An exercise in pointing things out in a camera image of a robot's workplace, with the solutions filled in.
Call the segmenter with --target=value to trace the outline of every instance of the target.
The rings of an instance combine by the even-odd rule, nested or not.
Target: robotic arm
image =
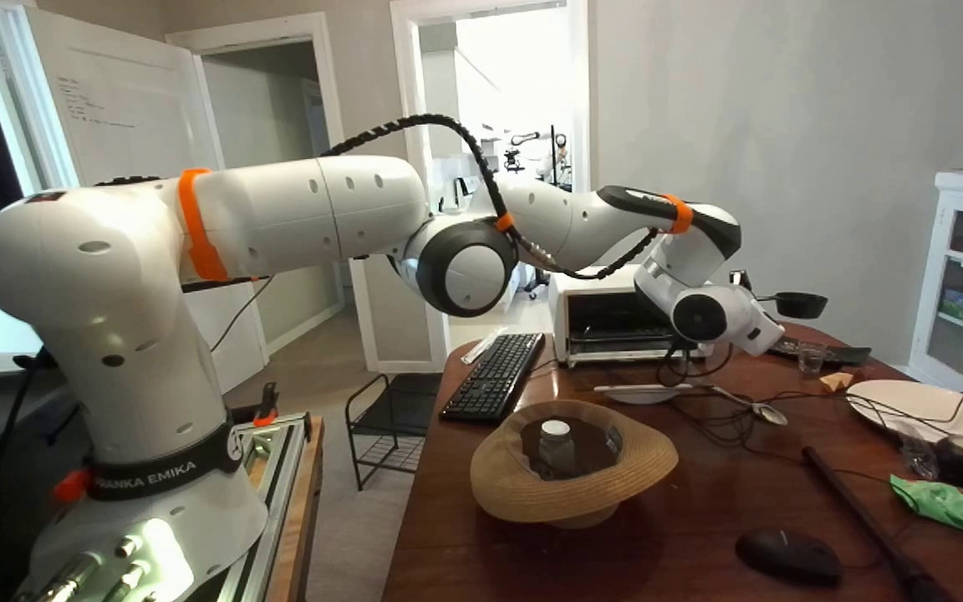
[[[666,228],[634,285],[683,338],[760,353],[781,335],[744,288],[709,285],[738,246],[738,224],[720,207],[531,181],[501,181],[501,196],[497,219],[430,219],[412,164],[325,157],[38,193],[0,210],[0,307],[41,331],[93,439],[86,498],[41,535],[23,590],[180,599],[260,535],[264,506],[238,467],[180,285],[388,253],[439,310],[482,314],[521,258],[579,270],[626,235]]]

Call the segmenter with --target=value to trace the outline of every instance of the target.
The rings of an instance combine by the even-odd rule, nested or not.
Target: green cloth
[[[889,476],[889,487],[922,518],[952,526],[963,531],[963,487],[951,482],[909,482]]]

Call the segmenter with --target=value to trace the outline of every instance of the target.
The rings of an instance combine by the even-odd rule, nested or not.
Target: wall
[[[127,29],[138,37],[165,37],[165,0],[38,0],[41,10],[73,19]]]
[[[596,184],[737,210],[760,292],[903,361],[932,175],[963,167],[963,3],[592,3]]]
[[[165,0],[165,29],[223,26],[287,13],[325,13],[333,48],[345,134],[402,117],[388,0]],[[399,136],[372,151],[406,157]]]

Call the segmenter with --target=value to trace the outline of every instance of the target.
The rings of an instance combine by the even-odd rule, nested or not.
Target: door
[[[41,10],[4,10],[0,26],[46,189],[219,167],[193,55]],[[207,347],[217,343],[219,390],[267,364],[249,294],[249,285],[186,294]]]

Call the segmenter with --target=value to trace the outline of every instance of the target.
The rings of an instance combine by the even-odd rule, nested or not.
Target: white plate
[[[886,430],[917,430],[927,442],[963,434],[958,390],[922,382],[859,382],[846,390],[857,416],[883,426]]]

